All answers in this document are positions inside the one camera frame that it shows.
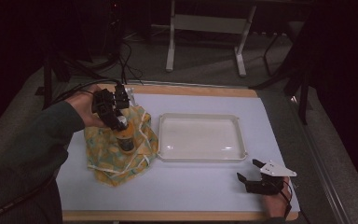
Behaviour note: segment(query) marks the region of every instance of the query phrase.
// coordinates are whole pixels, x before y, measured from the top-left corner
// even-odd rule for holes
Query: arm
[[[285,177],[284,182],[289,183],[289,177]],[[284,185],[282,193],[290,199],[291,195],[287,185]],[[286,222],[284,214],[286,212],[287,201],[281,194],[263,195],[263,204],[269,217],[263,224],[283,224]]]
[[[90,87],[94,92],[99,88]],[[67,159],[63,146],[87,126],[103,126],[91,113],[92,94],[79,92],[41,114],[0,158],[0,206],[50,178]]]

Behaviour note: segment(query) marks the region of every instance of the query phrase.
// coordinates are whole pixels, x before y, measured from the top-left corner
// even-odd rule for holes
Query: wooden table edge
[[[98,84],[102,89],[115,90],[115,85]],[[220,97],[258,97],[254,90],[221,88],[221,87],[189,87],[189,86],[164,86],[164,85],[125,85],[133,88],[134,93],[143,94],[169,94],[169,95],[197,95]]]
[[[64,221],[255,221],[267,217],[262,212],[174,212],[174,211],[62,211]],[[287,220],[298,218],[290,212]]]

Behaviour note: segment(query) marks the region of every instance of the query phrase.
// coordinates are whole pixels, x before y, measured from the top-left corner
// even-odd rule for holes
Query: green sleeve
[[[0,158],[0,207],[50,178],[68,157],[63,147],[82,129],[83,120],[66,102],[42,111]]]

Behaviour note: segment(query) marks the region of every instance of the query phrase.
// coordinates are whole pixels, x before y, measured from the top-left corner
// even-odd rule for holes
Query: white stand leg
[[[170,26],[170,46],[168,48],[167,72],[173,71],[173,61],[175,57],[175,0],[171,1],[171,26]]]
[[[256,9],[256,6],[253,6],[251,8],[251,10],[249,12],[248,19],[246,20],[246,23],[243,27],[243,32],[241,35],[241,42],[237,47],[234,48],[235,58],[236,58],[238,72],[239,72],[240,77],[246,76],[245,65],[243,63],[243,58],[242,58],[242,51],[243,51],[243,46],[245,45],[246,38],[248,37],[248,34],[249,34],[249,30],[252,25],[252,20],[253,20],[254,14],[255,14],[255,9]]]

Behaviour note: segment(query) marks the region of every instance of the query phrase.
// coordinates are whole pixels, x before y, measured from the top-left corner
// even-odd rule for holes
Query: table
[[[171,1],[171,23],[170,23],[170,45],[168,48],[166,71],[173,71],[174,53],[175,53],[175,29],[205,31],[205,32],[219,32],[227,34],[241,34],[241,41],[237,47],[234,48],[236,62],[238,66],[239,75],[246,76],[245,65],[243,63],[242,51],[245,45],[246,38],[252,24],[252,19],[255,14],[256,6],[252,3],[252,7],[248,12],[247,19],[232,19],[232,18],[216,18],[205,16],[194,16],[177,14],[175,12],[175,0]]]
[[[87,169],[83,133],[75,133],[57,183],[63,220],[191,221],[263,219],[260,195],[247,193],[241,173],[260,178],[252,159],[284,164],[264,106],[254,91],[174,86],[133,86],[135,100],[158,132],[162,111],[233,114],[240,118],[248,158],[240,162],[152,161],[143,175],[116,188],[98,183]],[[288,219],[299,212],[296,194]]]

